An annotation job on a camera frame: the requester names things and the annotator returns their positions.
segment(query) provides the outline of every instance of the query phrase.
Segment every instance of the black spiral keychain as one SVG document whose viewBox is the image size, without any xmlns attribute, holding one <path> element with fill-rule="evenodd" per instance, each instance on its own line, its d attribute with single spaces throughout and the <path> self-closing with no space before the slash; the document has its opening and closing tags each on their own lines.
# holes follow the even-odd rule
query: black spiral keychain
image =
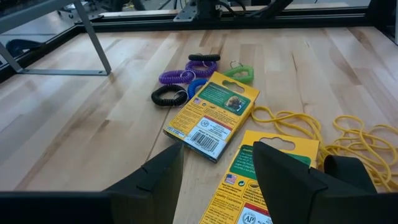
<svg viewBox="0 0 398 224">
<path fill-rule="evenodd" d="M 218 54 L 212 54 L 212 55 L 195 54 L 195 55 L 189 55 L 188 59 L 202 61 L 202 62 L 217 62 L 221 59 L 221 57 Z"/>
<path fill-rule="evenodd" d="M 171 91 L 175 92 L 173 99 L 162 99 L 160 97 L 161 95 Z M 154 91 L 150 98 L 158 106 L 181 106 L 187 102 L 188 93 L 179 85 L 165 85 Z"/>
</svg>

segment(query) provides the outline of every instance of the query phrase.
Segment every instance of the purple spiral keychain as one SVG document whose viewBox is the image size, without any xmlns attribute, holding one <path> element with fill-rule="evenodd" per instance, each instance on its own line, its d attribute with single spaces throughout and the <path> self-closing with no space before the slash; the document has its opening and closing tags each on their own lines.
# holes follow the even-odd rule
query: purple spiral keychain
<svg viewBox="0 0 398 224">
<path fill-rule="evenodd" d="M 196 74 L 194 71 L 174 70 L 161 74 L 159 82 L 161 84 L 190 83 L 195 78 Z"/>
<path fill-rule="evenodd" d="M 206 67 L 207 70 L 198 70 L 194 67 Z M 198 78 L 208 78 L 217 70 L 216 62 L 189 61 L 185 66 L 188 71 L 195 72 Z"/>
</svg>

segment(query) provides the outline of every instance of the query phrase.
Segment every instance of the hang tab hole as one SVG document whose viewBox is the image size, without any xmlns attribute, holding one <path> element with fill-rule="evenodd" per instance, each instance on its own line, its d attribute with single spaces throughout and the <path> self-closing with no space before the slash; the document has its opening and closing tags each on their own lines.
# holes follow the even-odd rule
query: hang tab hole
<svg viewBox="0 0 398 224">
<path fill-rule="evenodd" d="M 231 91 L 236 91 L 238 93 L 243 93 L 244 92 L 244 88 L 240 87 L 238 84 L 236 84 L 235 82 L 229 82 L 227 80 L 223 81 L 223 85 L 228 88 Z"/>
<path fill-rule="evenodd" d="M 285 150 L 294 150 L 295 144 L 291 141 L 286 141 L 281 138 L 275 137 L 275 138 L 262 138 L 260 139 L 260 142 L 264 142 L 269 146 L 272 146 L 276 149 L 285 149 Z"/>
</svg>

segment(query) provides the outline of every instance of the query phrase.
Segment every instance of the green label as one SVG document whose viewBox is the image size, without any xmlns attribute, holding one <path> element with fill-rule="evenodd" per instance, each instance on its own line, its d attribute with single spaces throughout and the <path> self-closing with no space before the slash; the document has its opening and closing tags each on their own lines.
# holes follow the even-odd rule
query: green label
<svg viewBox="0 0 398 224">
<path fill-rule="evenodd" d="M 307 156 L 299 156 L 289 153 L 286 154 L 290 155 L 294 159 L 303 162 L 308 166 L 311 165 L 311 159 Z M 244 177 L 248 177 L 250 179 L 257 180 L 256 173 L 254 171 L 252 155 L 253 146 L 243 145 L 239 150 L 239 153 L 236 156 L 234 162 L 232 163 L 231 168 L 229 168 L 229 171 Z"/>
<path fill-rule="evenodd" d="M 209 83 L 200 93 L 199 97 L 228 110 L 236 115 L 242 115 L 248 107 L 250 100 L 233 91 L 219 86 L 213 82 Z"/>
</svg>

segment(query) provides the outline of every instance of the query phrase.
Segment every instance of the barcode label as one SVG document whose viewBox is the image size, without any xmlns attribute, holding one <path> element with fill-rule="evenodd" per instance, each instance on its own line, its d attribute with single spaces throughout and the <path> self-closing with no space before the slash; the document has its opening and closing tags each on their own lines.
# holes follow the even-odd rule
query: barcode label
<svg viewBox="0 0 398 224">
<path fill-rule="evenodd" d="M 225 142 L 222 139 L 198 126 L 195 126 L 189 132 L 184 141 L 216 160 L 225 146 Z"/>
<path fill-rule="evenodd" d="M 211 136 L 206 136 L 206 134 L 202 133 L 200 130 L 193 135 L 191 141 L 209 152 L 213 152 L 218 145 L 217 139 L 212 138 Z"/>
</svg>

